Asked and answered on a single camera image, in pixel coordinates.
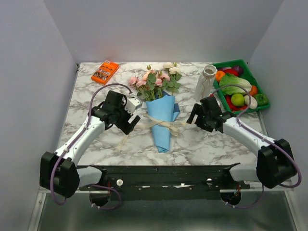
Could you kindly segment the orange fruit toy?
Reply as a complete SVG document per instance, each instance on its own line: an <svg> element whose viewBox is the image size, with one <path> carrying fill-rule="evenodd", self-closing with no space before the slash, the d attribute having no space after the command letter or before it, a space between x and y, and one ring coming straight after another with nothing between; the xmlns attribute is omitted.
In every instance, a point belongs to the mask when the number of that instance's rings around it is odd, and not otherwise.
<svg viewBox="0 0 308 231"><path fill-rule="evenodd" d="M217 71L215 74L215 80L217 81L217 83L219 83L221 81L221 79L225 76L225 72L224 71Z"/></svg>

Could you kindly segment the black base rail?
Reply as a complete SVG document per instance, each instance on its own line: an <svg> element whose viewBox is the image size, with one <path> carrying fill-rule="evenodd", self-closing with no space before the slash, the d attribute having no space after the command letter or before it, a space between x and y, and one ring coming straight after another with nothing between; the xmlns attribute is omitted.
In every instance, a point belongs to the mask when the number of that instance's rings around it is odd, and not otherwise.
<svg viewBox="0 0 308 231"><path fill-rule="evenodd" d="M218 166L99 166L104 186L122 200L220 200L221 191L249 189L232 179L228 165Z"/></svg>

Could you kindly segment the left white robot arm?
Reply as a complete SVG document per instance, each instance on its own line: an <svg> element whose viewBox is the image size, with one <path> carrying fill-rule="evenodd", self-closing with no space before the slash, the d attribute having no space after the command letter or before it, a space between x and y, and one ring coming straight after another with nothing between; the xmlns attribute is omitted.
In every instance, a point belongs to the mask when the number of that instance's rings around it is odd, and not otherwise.
<svg viewBox="0 0 308 231"><path fill-rule="evenodd" d="M91 143L112 125L126 135L132 132L140 117L136 116L133 120L131 117L141 105L138 98L109 91L105 101L90 107L82 126L63 146L42 156L40 186L65 198L71 197L83 186L91 185L96 190L102 190L107 183L107 171L94 165L78 168L79 160Z"/></svg>

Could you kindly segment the cream ribbon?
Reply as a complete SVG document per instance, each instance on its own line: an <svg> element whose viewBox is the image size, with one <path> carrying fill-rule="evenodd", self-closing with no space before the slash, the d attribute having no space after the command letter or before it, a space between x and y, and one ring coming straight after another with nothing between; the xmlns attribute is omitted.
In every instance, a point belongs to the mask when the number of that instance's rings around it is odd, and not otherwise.
<svg viewBox="0 0 308 231"><path fill-rule="evenodd" d="M180 121L180 122L171 121L171 122L169 122L169 121L159 120L159 119L151 117L148 114L143 114L143 117L148 118L150 120L150 122L137 124L135 126L134 130L152 129L154 126L160 126L162 128L167 129L171 135L178 136L180 134L179 128L187 125L187 123L183 122L183 121Z"/></svg>

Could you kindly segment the green lime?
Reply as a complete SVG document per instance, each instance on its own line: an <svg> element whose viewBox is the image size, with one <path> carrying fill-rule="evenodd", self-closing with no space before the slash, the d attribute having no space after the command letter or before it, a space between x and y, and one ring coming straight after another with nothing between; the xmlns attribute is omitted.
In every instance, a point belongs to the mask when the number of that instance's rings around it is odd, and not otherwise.
<svg viewBox="0 0 308 231"><path fill-rule="evenodd" d="M236 93L231 96L231 103L236 107L243 107L245 105L244 96L240 93Z"/></svg>

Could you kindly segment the green lettuce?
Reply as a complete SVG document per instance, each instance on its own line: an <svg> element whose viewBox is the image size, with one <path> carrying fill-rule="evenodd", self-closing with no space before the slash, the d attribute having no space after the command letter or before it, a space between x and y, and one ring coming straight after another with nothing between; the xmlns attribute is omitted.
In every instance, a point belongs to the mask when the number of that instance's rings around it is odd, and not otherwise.
<svg viewBox="0 0 308 231"><path fill-rule="evenodd" d="M250 92L252 89L247 80L229 73L226 73L219 82L220 88L224 86L226 87L221 89L224 95L246 94L246 91Z"/></svg>

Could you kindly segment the pink flower bunch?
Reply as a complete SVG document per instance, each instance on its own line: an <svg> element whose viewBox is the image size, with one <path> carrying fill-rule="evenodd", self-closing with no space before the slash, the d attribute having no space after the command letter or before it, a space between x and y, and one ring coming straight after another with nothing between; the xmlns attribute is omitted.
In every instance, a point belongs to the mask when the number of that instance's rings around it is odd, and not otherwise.
<svg viewBox="0 0 308 231"><path fill-rule="evenodd" d="M141 77L131 77L128 84L137 90L137 95L145 101L153 101L156 99L154 95L154 83L156 81L157 71L154 71L150 65L146 67L147 72Z"/></svg>

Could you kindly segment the green bell pepper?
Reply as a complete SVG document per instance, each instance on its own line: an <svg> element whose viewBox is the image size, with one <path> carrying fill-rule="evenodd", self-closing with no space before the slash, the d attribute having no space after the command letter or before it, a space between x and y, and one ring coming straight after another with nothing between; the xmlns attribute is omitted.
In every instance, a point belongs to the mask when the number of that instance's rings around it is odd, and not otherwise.
<svg viewBox="0 0 308 231"><path fill-rule="evenodd" d="M258 106L265 106L265 105L269 104L269 100L268 100L266 94L264 94L264 93L256 94L256 95L254 95L254 98L255 98Z"/></svg>

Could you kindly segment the pink flower stem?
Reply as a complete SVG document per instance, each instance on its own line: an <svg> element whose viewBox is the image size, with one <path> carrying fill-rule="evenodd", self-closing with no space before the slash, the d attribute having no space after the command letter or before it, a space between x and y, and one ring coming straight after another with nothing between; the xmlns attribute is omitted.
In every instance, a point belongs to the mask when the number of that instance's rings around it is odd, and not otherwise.
<svg viewBox="0 0 308 231"><path fill-rule="evenodd" d="M168 74L163 73L162 75L156 76L154 83L154 95L156 98L163 97L163 91L167 89L169 81L170 76Z"/></svg>

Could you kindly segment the white flower stem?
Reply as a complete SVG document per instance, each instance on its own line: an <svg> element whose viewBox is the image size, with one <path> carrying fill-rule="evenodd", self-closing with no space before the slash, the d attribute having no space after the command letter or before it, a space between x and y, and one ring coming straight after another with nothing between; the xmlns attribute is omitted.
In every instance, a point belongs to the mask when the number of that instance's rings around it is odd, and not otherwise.
<svg viewBox="0 0 308 231"><path fill-rule="evenodd" d="M177 63L167 62L163 64L164 73L161 75L163 80L163 88L174 95L179 92L181 84L179 80L182 77L180 68L177 66Z"/></svg>

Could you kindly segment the red pepper toy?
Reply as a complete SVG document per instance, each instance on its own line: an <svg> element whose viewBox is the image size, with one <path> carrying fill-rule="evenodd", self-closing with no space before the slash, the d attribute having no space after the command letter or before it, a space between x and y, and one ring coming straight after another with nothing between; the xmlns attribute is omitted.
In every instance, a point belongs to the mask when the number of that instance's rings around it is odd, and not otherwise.
<svg viewBox="0 0 308 231"><path fill-rule="evenodd" d="M224 70L224 73L226 73L226 74L232 74L232 75L234 75L234 76L236 76L236 77L239 76L238 72L237 72L236 70L234 70L234 69L226 69L226 70Z"/></svg>

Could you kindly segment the blue wrapping paper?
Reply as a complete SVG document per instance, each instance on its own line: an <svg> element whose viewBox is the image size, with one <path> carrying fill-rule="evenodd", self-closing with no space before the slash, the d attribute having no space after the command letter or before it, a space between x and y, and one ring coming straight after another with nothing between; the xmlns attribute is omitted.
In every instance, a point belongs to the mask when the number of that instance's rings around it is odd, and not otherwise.
<svg viewBox="0 0 308 231"><path fill-rule="evenodd" d="M175 103L174 96L164 91L162 94L162 98L156 97L155 100L146 102L148 115L157 120L174 122L180 114L179 105ZM170 131L164 126L155 125L152 127L152 135L158 152L168 152L170 149Z"/></svg>

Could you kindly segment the red chili toy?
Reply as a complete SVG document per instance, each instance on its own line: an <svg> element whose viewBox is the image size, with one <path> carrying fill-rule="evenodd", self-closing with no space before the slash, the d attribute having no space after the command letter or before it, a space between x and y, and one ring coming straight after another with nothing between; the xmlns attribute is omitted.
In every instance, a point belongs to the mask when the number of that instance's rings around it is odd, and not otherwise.
<svg viewBox="0 0 308 231"><path fill-rule="evenodd" d="M229 106L229 108L231 109L232 112L236 112L236 111L242 111L244 109L247 108L247 105L245 104L243 107L237 107L235 105L232 104L231 102L231 96L230 95L225 95L225 100Z"/></svg>

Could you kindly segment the white eggplant toy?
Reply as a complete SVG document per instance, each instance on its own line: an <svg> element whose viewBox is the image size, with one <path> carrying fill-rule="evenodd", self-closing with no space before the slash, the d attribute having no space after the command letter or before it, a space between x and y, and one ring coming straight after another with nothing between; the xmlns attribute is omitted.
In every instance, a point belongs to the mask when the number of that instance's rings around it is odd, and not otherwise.
<svg viewBox="0 0 308 231"><path fill-rule="evenodd" d="M245 95L244 96L244 103L246 105L249 105L250 109L256 109L257 108L257 101L253 96Z"/></svg>

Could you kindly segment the orange box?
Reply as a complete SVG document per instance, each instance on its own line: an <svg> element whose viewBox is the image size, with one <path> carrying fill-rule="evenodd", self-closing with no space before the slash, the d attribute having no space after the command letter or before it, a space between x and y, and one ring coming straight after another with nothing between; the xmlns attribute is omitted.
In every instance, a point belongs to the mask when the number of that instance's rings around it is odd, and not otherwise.
<svg viewBox="0 0 308 231"><path fill-rule="evenodd" d="M106 60L91 76L91 79L99 84L106 85L118 69L119 64Z"/></svg>

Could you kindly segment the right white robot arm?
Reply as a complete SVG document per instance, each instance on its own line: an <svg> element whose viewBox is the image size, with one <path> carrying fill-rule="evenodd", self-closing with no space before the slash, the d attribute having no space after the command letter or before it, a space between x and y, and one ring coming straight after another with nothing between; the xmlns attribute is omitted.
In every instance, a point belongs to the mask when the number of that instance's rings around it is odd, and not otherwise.
<svg viewBox="0 0 308 231"><path fill-rule="evenodd" d="M222 112L215 97L206 97L196 103L187 123L194 123L208 132L215 130L226 134L256 155L256 163L234 164L222 175L222 185L228 189L244 180L260 182L272 189L298 173L289 142L267 137L243 123L237 115Z"/></svg>

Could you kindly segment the purple onion toy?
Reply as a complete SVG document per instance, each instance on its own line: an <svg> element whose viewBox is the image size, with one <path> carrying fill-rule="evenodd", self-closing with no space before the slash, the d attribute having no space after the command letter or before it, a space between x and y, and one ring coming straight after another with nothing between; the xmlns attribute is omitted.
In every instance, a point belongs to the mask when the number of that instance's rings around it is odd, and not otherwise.
<svg viewBox="0 0 308 231"><path fill-rule="evenodd" d="M232 67L232 70L235 70L238 73L238 76L241 76L244 72L244 69L240 65L235 65Z"/></svg>

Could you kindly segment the orange carrot toy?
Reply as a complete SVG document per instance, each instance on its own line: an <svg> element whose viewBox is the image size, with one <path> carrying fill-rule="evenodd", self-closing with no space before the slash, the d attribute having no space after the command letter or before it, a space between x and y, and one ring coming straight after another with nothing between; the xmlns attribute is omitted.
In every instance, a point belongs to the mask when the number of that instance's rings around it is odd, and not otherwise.
<svg viewBox="0 0 308 231"><path fill-rule="evenodd" d="M256 87L255 85L252 85L249 94L250 94L251 96L254 96L254 95L256 95L257 93L258 93L257 87Z"/></svg>

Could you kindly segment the white ribbed vase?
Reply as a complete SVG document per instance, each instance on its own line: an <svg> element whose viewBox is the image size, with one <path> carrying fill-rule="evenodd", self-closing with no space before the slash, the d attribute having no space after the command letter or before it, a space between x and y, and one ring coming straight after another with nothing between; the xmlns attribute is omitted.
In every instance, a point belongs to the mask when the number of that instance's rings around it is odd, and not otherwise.
<svg viewBox="0 0 308 231"><path fill-rule="evenodd" d="M213 83L215 80L216 73L217 73L217 69L212 64L207 64L203 68L199 76L196 89L194 92L194 96L193 96L193 98L197 102L210 95L211 89L213 88Z"/></svg>

